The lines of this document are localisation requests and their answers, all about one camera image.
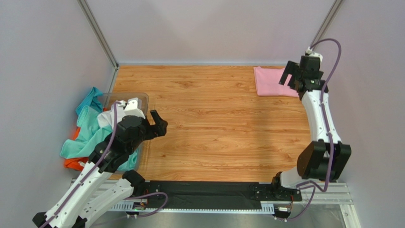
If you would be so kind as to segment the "pink t shirt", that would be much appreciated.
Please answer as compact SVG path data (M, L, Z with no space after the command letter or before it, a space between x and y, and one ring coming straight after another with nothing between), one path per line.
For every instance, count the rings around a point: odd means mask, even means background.
M255 87L258 96L298 97L298 93L287 85L279 84L285 68L254 67Z

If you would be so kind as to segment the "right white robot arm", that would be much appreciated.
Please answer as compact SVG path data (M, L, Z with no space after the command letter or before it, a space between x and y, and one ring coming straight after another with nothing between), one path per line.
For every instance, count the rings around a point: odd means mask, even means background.
M340 177L351 156L350 145L342 142L333 123L321 62L321 54L307 50L300 62L287 63L279 80L298 93L307 113L311 141L299 155L296 167L272 179L276 191L296 192L306 186L325 191Z

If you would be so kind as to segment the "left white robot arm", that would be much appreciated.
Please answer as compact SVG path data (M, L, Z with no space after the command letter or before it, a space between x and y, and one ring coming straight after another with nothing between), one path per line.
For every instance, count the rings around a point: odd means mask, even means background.
M156 110L150 114L154 124L135 114L136 105L116 101L113 131L94 147L88 162L64 196L46 212L37 213L32 221L38 228L89 228L115 204L142 191L145 179L135 170L96 198L96 190L125 163L144 141L165 136L168 122Z

